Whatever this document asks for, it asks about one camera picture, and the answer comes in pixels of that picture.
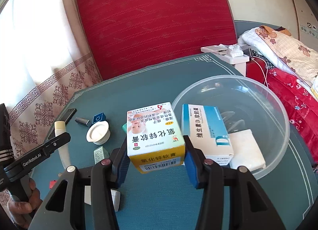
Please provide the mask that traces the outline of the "person's left hand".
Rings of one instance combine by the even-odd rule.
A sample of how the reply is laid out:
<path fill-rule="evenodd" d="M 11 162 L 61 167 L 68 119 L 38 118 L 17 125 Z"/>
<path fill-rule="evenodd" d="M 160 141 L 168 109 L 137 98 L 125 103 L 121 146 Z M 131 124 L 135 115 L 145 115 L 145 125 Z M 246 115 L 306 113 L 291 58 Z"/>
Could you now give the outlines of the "person's left hand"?
<path fill-rule="evenodd" d="M 40 199 L 40 191 L 36 187 L 36 182 L 32 178 L 29 180 L 29 186 L 32 194 L 28 202 L 13 201 L 12 198 L 7 202 L 12 222 L 22 229 L 28 229 L 30 225 L 24 216 L 36 211 L 43 202 Z"/>

